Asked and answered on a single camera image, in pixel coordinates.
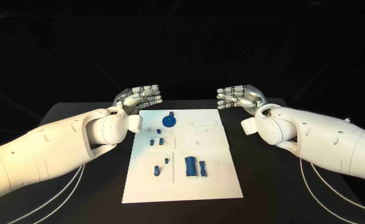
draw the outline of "robotic hand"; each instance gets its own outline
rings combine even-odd
[[[51,179],[108,152],[139,132],[138,110],[161,103],[158,86],[125,89],[108,109],[96,109],[48,123],[0,146],[0,196]]]
[[[250,85],[216,92],[217,109],[240,106],[253,115],[240,122],[246,135],[258,132],[269,145],[321,168],[365,178],[365,130],[349,119],[269,104]]]

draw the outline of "black background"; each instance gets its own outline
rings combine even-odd
[[[250,84],[365,127],[363,9],[363,0],[1,0],[0,143],[54,103],[148,84],[164,100]]]

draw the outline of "white board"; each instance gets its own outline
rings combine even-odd
[[[165,128],[161,119],[170,111],[175,125]],[[134,136],[121,202],[242,198],[217,110],[139,111],[139,115],[142,128]],[[196,177],[186,176],[184,157],[196,159]],[[206,177],[200,176],[199,161],[204,161]]]

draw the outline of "black table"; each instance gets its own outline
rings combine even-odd
[[[269,99],[285,105],[282,100]],[[59,119],[108,108],[111,103],[59,103],[48,110],[41,125]],[[164,101],[147,110],[214,109],[216,100]],[[268,145],[258,134],[246,136],[240,121],[249,117],[242,108],[219,111],[230,147],[243,198],[121,204],[134,134],[85,166],[77,188],[66,204],[41,223],[344,223],[318,206],[304,187],[298,158]],[[365,211],[346,203],[327,189],[308,163],[302,162],[307,182],[327,208],[351,221],[362,221]],[[357,202],[341,176],[318,168],[338,192]],[[40,206],[61,190],[74,171],[31,184],[0,198],[0,223]],[[57,207],[73,188],[17,223],[33,223]]]

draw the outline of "robotic arm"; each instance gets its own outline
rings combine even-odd
[[[48,123],[0,146],[0,196],[51,179],[106,153],[139,132],[138,110],[161,103],[157,85],[125,89],[108,109]]]
[[[217,109],[240,106],[253,116],[240,122],[246,135],[258,132],[269,145],[321,168],[365,178],[365,130],[349,119],[269,104],[250,85],[216,92]]]

